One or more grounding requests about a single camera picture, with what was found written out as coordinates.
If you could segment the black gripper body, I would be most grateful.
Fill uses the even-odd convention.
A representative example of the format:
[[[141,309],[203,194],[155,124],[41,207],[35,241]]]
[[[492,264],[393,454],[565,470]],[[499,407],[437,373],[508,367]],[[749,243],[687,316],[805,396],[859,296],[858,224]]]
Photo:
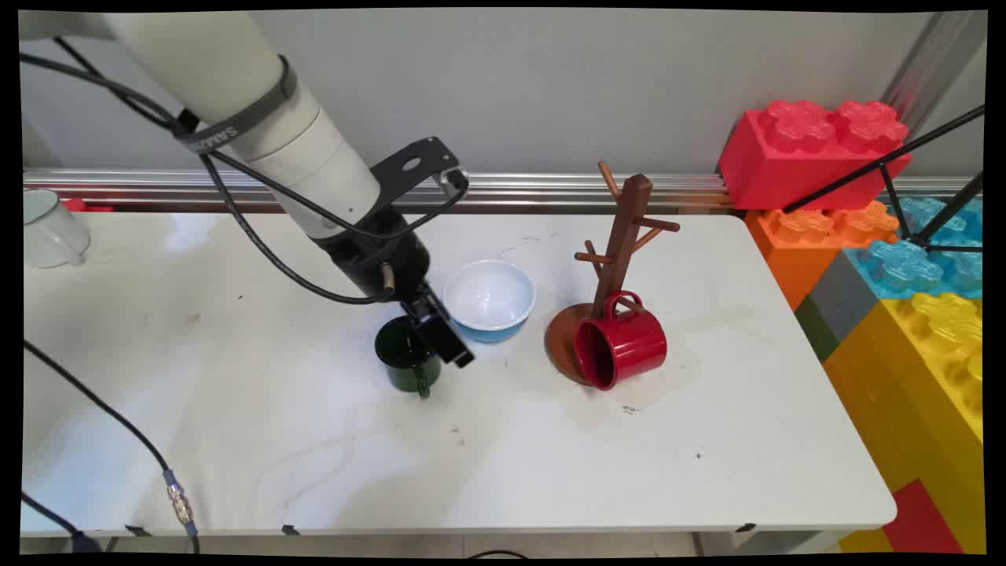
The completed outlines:
[[[370,239],[344,230],[313,242],[365,297],[376,296],[380,303],[416,303],[432,297],[425,279],[430,254],[414,230],[391,240]]]

